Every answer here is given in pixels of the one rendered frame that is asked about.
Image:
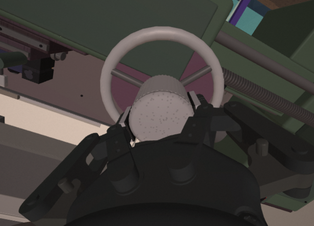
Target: purple pole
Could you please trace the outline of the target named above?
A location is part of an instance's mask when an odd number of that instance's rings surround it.
[[[239,21],[241,15],[243,14],[243,12],[245,11],[245,8],[247,7],[247,5],[250,3],[251,0],[241,0],[240,4],[237,6],[234,14],[231,16],[229,22],[232,25],[236,25],[237,22]]]

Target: green machine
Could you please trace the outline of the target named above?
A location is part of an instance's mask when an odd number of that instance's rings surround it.
[[[219,59],[225,91],[234,95],[230,101],[240,102],[314,146],[314,22],[309,21],[314,12],[313,0],[267,12],[252,36],[225,21],[233,7],[231,0],[14,3],[0,0],[1,20],[18,23],[56,44],[101,60],[106,60],[123,38],[144,28],[170,26],[193,33]],[[9,43],[2,40],[1,49],[6,49],[4,44]],[[45,54],[60,52],[46,50]],[[176,42],[154,41],[132,49],[120,62],[149,76],[169,75],[179,80],[193,53]],[[0,54],[0,68],[26,64],[35,59],[31,57],[13,49]],[[250,168],[248,154],[229,135],[214,149]],[[287,190],[267,196],[261,203],[297,211],[314,200],[314,188],[307,188],[305,197],[293,197],[296,195],[286,194]]]

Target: dark green handle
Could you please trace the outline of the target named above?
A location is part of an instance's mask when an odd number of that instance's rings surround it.
[[[27,63],[27,57],[21,52],[0,53],[0,69]]]

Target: white handwheel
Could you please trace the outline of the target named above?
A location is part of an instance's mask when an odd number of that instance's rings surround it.
[[[104,106],[114,122],[118,121],[120,114],[114,105],[111,94],[111,71],[116,68],[120,60],[130,50],[151,41],[174,41],[196,51],[204,59],[206,64],[212,68],[211,74],[214,82],[214,92],[211,104],[213,107],[220,107],[224,93],[224,77],[218,58],[212,49],[204,41],[190,32],[169,26],[155,26],[134,32],[121,40],[111,50],[105,60],[100,78],[100,90]]]

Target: black block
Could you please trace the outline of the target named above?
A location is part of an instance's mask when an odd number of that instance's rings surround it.
[[[44,70],[44,69],[51,69],[54,67],[54,60],[50,57],[48,58],[41,58],[37,60],[31,60],[27,61],[24,66],[26,66],[27,69],[35,69],[35,70]]]
[[[40,84],[53,78],[53,69],[40,71],[22,68],[22,78]]]

